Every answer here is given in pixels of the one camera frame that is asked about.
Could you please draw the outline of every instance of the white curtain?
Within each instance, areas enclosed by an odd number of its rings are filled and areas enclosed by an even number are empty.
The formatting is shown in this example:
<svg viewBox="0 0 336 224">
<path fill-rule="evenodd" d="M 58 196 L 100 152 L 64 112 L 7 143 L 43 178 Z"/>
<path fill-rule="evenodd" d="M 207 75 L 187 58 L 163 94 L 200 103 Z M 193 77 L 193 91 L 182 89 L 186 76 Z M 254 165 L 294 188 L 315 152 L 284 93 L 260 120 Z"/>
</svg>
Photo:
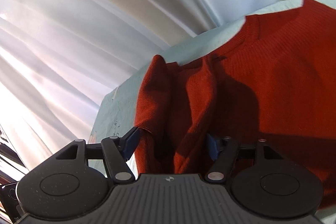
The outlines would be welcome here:
<svg viewBox="0 0 336 224">
<path fill-rule="evenodd" d="M 106 0 L 0 0 L 0 124 L 28 169 L 87 140 L 103 97 L 168 47 Z"/>
<path fill-rule="evenodd" d="M 275 0 L 0 0 L 0 125 L 28 169 L 154 54 Z"/>
</svg>

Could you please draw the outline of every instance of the circular pad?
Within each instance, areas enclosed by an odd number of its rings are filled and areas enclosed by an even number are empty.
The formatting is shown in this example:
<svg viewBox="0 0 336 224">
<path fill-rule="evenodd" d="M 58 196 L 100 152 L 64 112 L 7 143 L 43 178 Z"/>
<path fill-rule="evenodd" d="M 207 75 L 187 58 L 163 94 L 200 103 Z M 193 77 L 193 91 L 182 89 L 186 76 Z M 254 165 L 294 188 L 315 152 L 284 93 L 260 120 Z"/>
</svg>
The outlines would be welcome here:
<svg viewBox="0 0 336 224">
<path fill-rule="evenodd" d="M 269 174 L 260 181 L 261 187 L 273 195 L 290 195 L 295 193 L 300 183 L 295 177 L 287 174 Z"/>
<path fill-rule="evenodd" d="M 70 174 L 54 174 L 42 180 L 40 187 L 48 195 L 64 196 L 77 190 L 79 180 Z"/>
<path fill-rule="evenodd" d="M 323 196 L 318 177 L 288 160 L 265 160 L 243 170 L 234 177 L 231 191 L 249 211 L 275 219 L 312 214 Z"/>
</svg>

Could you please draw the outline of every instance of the light blue bedsheet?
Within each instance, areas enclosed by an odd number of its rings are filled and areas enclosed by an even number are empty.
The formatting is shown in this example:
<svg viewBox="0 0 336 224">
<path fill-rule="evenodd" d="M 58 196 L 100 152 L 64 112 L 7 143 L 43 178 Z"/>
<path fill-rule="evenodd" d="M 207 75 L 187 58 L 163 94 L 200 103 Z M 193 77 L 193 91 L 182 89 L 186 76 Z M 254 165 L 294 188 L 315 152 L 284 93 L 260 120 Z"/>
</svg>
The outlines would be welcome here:
<svg viewBox="0 0 336 224">
<path fill-rule="evenodd" d="M 336 0 L 317 0 L 336 9 Z M 256 11 L 253 14 L 266 14 L 299 7 L 302 0 L 279 0 L 276 3 Z M 227 24 L 197 37 L 191 38 L 182 44 L 176 45 L 161 55 L 166 62 L 178 62 L 186 64 L 213 51 L 233 37 L 244 23 L 241 18 L 231 24 Z M 140 69 L 120 87 L 107 94 L 103 99 L 98 115 L 91 132 L 92 139 L 100 142 L 109 136 L 123 136 L 133 127 L 135 106 L 138 90 L 148 65 Z M 101 162 L 95 162 L 92 167 L 103 172 Z M 317 214 L 327 224 L 336 224 L 336 208 L 318 212 Z"/>
</svg>

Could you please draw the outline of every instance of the logo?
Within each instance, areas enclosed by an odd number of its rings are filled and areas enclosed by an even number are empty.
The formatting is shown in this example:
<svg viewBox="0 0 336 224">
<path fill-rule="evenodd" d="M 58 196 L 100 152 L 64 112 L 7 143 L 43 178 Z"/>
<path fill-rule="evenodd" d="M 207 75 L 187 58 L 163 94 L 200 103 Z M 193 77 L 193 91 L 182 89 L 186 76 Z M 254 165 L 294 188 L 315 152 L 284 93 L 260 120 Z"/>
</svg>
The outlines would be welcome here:
<svg viewBox="0 0 336 224">
<path fill-rule="evenodd" d="M 165 180 L 168 181 L 168 182 L 171 182 L 171 181 L 174 180 L 174 178 L 173 177 L 166 177 Z"/>
</svg>

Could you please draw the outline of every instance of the red sweater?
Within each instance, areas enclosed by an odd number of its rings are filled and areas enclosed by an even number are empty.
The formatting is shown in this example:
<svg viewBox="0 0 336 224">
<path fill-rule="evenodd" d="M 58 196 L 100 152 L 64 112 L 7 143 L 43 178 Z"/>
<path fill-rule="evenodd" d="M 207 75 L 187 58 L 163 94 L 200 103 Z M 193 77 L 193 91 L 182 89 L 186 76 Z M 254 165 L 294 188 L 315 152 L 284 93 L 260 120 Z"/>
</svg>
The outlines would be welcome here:
<svg viewBox="0 0 336 224">
<path fill-rule="evenodd" d="M 189 64 L 156 55 L 135 125 L 139 173 L 204 173 L 207 133 L 265 138 L 323 182 L 336 202 L 336 10 L 314 0 L 246 17 L 223 46 Z"/>
</svg>

